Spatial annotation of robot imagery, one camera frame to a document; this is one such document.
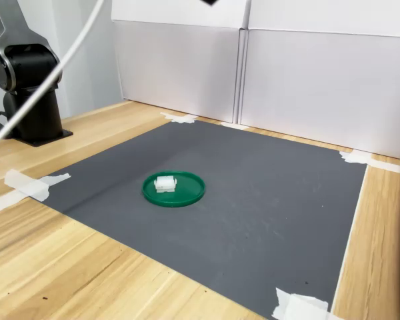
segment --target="wood grain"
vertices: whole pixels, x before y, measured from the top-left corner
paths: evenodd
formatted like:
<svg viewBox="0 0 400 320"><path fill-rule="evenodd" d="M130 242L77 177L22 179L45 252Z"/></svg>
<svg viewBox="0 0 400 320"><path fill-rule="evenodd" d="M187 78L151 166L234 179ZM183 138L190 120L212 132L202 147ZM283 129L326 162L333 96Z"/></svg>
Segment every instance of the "wood grain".
<svg viewBox="0 0 400 320"><path fill-rule="evenodd" d="M161 111L121 103L63 121L74 136L39 148L0 143L9 169L40 178L163 125ZM206 118L202 121L219 124ZM350 152L281 133L248 131ZM376 156L400 164L400 160ZM400 319L400 174L368 168L335 312ZM0 319L261 319L176 271L32 199L0 212Z"/></svg>

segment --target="tape strip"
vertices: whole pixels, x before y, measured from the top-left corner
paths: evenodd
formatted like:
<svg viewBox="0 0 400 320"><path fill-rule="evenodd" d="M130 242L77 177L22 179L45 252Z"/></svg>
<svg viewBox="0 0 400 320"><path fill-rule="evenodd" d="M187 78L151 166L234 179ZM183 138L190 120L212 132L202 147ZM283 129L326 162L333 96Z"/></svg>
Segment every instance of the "tape strip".
<svg viewBox="0 0 400 320"><path fill-rule="evenodd" d="M371 167L384 169L396 173L400 173L400 165L394 165L392 163L387 163L383 161L378 161L372 159L372 154L369 152L364 152L360 150L353 150L351 153L339 152L345 162L349 163L366 163Z"/></svg>
<svg viewBox="0 0 400 320"><path fill-rule="evenodd" d="M221 122L221 125L223 125L224 127L238 129L238 130L244 130L244 129L250 128L246 125L238 125L236 123L228 123L228 122Z"/></svg>
<svg viewBox="0 0 400 320"><path fill-rule="evenodd" d="M49 196L48 184L23 175L14 169L6 172L5 184L38 201L44 201Z"/></svg>
<svg viewBox="0 0 400 320"><path fill-rule="evenodd" d="M275 308L273 317L277 320L342 320L327 312L327 302L305 295L290 295L275 289L279 305Z"/></svg>
<svg viewBox="0 0 400 320"><path fill-rule="evenodd" d="M165 115L166 119L171 119L171 122L178 122L178 123L194 123L194 119L197 118L196 115L184 115L184 116L178 116L178 115L170 115L168 113L160 112L160 114Z"/></svg>
<svg viewBox="0 0 400 320"><path fill-rule="evenodd" d="M46 176L39 180L30 178L16 170L9 170L5 176L5 184L15 190L0 196L0 211L24 200L27 197L42 202L49 196L49 187L62 182L71 176L66 173L58 176Z"/></svg>

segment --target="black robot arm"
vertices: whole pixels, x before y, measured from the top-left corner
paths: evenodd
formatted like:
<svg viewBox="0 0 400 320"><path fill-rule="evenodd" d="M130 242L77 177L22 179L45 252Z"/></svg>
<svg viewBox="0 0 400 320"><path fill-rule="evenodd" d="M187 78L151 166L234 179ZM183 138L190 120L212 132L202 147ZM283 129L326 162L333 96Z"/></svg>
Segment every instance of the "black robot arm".
<svg viewBox="0 0 400 320"><path fill-rule="evenodd" d="M59 63L47 40L28 28L17 0L0 0L0 88L8 119ZM61 76L12 131L38 146L71 133L62 129L55 90Z"/></svg>

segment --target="green plastic lid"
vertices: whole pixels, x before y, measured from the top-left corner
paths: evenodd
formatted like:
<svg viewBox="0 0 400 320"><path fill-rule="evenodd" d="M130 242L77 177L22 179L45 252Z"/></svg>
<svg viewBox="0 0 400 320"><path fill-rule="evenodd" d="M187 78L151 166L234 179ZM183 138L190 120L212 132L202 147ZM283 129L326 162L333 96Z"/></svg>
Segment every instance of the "green plastic lid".
<svg viewBox="0 0 400 320"><path fill-rule="evenodd" d="M154 186L157 177L172 175L177 180L175 192L158 193ZM194 173L163 171L146 178L142 192L146 200L162 207L184 207L198 202L205 194L205 182Z"/></svg>

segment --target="gray mat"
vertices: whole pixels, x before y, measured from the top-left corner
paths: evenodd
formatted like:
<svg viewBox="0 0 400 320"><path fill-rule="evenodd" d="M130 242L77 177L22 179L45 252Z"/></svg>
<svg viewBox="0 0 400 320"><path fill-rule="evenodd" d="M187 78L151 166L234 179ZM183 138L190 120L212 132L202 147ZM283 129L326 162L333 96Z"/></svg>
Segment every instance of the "gray mat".
<svg viewBox="0 0 400 320"><path fill-rule="evenodd" d="M55 174L45 204L271 317L275 288L332 303L366 165L197 121L168 123ZM182 208L147 202L162 170L202 177Z"/></svg>

